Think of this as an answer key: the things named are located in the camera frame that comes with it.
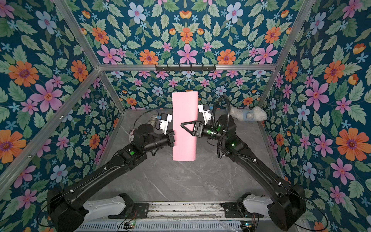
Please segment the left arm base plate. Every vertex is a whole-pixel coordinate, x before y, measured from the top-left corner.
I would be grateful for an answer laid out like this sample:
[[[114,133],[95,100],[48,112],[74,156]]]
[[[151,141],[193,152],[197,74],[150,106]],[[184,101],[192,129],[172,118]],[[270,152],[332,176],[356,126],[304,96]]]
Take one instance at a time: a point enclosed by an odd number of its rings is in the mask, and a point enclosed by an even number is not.
[[[124,210],[118,215],[109,215],[109,219],[125,219],[125,218],[134,218],[143,219],[147,218],[149,212],[148,203],[132,203],[124,208]]]

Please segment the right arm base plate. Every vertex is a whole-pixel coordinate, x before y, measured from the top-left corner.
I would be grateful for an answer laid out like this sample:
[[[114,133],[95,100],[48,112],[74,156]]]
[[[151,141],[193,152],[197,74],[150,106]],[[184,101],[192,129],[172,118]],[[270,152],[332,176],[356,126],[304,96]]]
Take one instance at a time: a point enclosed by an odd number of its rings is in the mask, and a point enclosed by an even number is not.
[[[264,216],[258,213],[248,212],[241,204],[236,202],[221,203],[220,206],[224,209],[226,218],[263,218]]]

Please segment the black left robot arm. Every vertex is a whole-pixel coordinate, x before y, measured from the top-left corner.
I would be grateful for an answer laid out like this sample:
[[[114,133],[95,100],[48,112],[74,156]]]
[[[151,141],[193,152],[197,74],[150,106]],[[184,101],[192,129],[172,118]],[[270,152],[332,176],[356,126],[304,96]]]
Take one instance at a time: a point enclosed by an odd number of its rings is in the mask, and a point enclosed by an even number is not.
[[[103,187],[136,168],[147,159],[147,153],[155,153],[164,147],[173,147],[174,131],[155,133],[151,124],[142,124],[134,130],[133,141],[117,151],[102,167],[60,189],[55,187],[47,194],[47,211],[58,232],[73,232],[83,223],[112,216],[125,218],[132,214],[133,201],[127,194],[92,201],[90,198]]]

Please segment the pink rectangular paper sheet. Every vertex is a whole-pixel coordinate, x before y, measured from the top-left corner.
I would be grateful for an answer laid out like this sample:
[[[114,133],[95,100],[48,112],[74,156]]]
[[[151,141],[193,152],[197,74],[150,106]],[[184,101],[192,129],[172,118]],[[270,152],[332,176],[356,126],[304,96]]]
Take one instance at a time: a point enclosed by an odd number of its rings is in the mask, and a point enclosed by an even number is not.
[[[191,135],[198,120],[198,92],[175,92],[173,99],[174,161],[195,161],[197,138]]]

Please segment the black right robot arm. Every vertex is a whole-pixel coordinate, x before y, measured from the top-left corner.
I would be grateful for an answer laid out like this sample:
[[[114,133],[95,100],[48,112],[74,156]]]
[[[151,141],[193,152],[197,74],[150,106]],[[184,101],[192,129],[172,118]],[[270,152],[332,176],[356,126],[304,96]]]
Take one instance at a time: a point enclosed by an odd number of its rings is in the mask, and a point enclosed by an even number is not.
[[[226,156],[243,167],[266,191],[267,197],[246,193],[238,202],[241,214],[258,213],[268,216],[282,231],[287,232],[306,211],[305,190],[292,185],[262,162],[237,134],[232,117],[222,115],[215,125],[202,121],[181,123],[194,137],[217,140],[218,156]]]

